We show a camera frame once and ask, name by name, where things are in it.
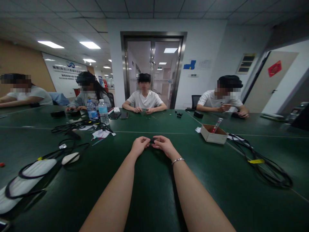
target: white t-shirt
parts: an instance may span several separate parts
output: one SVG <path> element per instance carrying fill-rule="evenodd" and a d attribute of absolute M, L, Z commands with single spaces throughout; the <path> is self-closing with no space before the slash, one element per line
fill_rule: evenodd
<path fill-rule="evenodd" d="M 158 107 L 163 101 L 159 95 L 149 90 L 147 97 L 144 97 L 140 91 L 135 91 L 128 99 L 128 101 L 134 107 L 140 107 L 142 109 Z"/>
<path fill-rule="evenodd" d="M 52 105 L 52 97 L 45 89 L 33 85 L 31 86 L 31 91 L 27 93 L 18 91 L 21 90 L 15 89 L 14 92 L 8 93 L 7 96 L 14 97 L 17 99 L 17 101 L 24 101 L 28 97 L 41 97 L 43 100 L 39 102 L 40 105 Z"/>
<path fill-rule="evenodd" d="M 234 107 L 242 106 L 242 102 L 239 99 L 231 99 L 231 96 L 224 96 L 222 99 L 217 99 L 215 96 L 215 90 L 208 90 L 200 97 L 198 105 L 217 108 L 223 104 L 231 104 Z"/>

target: red paper sign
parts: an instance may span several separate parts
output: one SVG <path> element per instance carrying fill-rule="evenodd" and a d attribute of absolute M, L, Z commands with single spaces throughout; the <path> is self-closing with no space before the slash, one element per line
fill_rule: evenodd
<path fill-rule="evenodd" d="M 277 63 L 268 68 L 269 77 L 272 77 L 281 70 L 282 70 L 281 61 L 278 61 Z"/>

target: door frame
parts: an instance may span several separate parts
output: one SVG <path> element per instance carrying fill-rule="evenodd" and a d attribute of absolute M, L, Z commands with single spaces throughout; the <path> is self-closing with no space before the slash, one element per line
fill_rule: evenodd
<path fill-rule="evenodd" d="M 128 99 L 130 97 L 129 91 L 129 64 L 128 64 L 128 53 L 127 53 L 127 42 L 130 41 L 151 41 L 151 48 L 150 48 L 150 57 L 153 57 L 155 41 L 170 41 L 170 42 L 179 42 L 178 47 L 178 59 L 176 61 L 175 71 L 177 72 L 175 79 L 174 79 L 174 86 L 172 90 L 172 98 L 170 109 L 175 108 L 176 97 L 178 92 L 178 85 L 181 73 L 181 67 L 183 62 L 183 54 L 185 50 L 185 44 L 187 39 L 187 32 L 120 32 L 121 38 L 121 52 L 122 52 L 122 65 L 123 65 L 123 78 L 124 78 L 124 88 L 125 88 L 125 97 Z M 152 83 L 151 88 L 153 88 L 154 84 L 154 75 L 152 76 Z"/>

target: water bottle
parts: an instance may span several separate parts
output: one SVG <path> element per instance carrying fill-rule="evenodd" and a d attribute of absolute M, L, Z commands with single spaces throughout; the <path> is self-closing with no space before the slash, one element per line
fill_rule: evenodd
<path fill-rule="evenodd" d="M 99 113 L 101 117 L 101 123 L 105 123 L 106 125 L 109 124 L 108 112 L 106 104 L 104 104 L 104 99 L 100 99 L 100 103 L 98 105 Z"/>
<path fill-rule="evenodd" d="M 97 120 L 97 119 L 99 119 L 98 113 L 97 113 L 97 110 L 96 110 L 96 106 L 94 105 L 92 100 L 88 100 L 87 111 L 88 111 L 88 115 L 89 115 L 89 119 L 90 120 Z"/>

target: cardboard box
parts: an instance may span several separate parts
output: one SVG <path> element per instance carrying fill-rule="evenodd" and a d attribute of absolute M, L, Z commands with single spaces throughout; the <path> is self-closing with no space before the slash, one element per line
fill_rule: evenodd
<path fill-rule="evenodd" d="M 212 130 L 215 126 L 203 124 L 201 128 L 201 134 L 206 142 L 213 142 L 218 144 L 225 144 L 228 134 L 218 127 L 215 133 L 212 133 Z"/>

